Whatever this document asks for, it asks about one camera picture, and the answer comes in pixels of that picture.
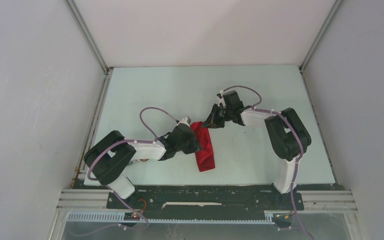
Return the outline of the red cloth napkin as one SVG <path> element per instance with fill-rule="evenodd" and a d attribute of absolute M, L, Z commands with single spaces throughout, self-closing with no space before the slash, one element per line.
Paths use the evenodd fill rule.
<path fill-rule="evenodd" d="M 214 169 L 216 164 L 210 132 L 207 128 L 202 127 L 202 124 L 202 121 L 194 122 L 191 124 L 191 129 L 202 147 L 201 150 L 195 152 L 196 164 L 200 172 L 205 172 Z"/>

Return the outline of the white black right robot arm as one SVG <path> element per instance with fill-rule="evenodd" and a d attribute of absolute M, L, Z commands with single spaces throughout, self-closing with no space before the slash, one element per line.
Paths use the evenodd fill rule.
<path fill-rule="evenodd" d="M 277 191 L 271 194 L 270 201 L 275 208 L 284 209 L 291 202 L 289 192 L 296 187 L 299 163 L 312 143 L 308 130 L 293 108 L 278 112 L 257 108 L 256 104 L 244 105 L 233 87 L 221 90 L 217 98 L 202 128 L 220 129 L 227 122 L 266 127 L 272 149 L 280 159 L 273 182 Z"/>

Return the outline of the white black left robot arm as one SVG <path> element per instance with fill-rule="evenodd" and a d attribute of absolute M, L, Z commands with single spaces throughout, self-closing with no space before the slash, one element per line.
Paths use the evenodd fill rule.
<path fill-rule="evenodd" d="M 202 150 L 190 118 L 176 122 L 172 131 L 154 140 L 127 139 L 118 130 L 108 133 L 83 157 L 88 167 L 87 179 L 98 182 L 119 196 L 125 208 L 133 208 L 138 202 L 135 186 L 124 174 L 128 165 L 142 160 L 165 161 L 178 152 L 185 155 Z"/>

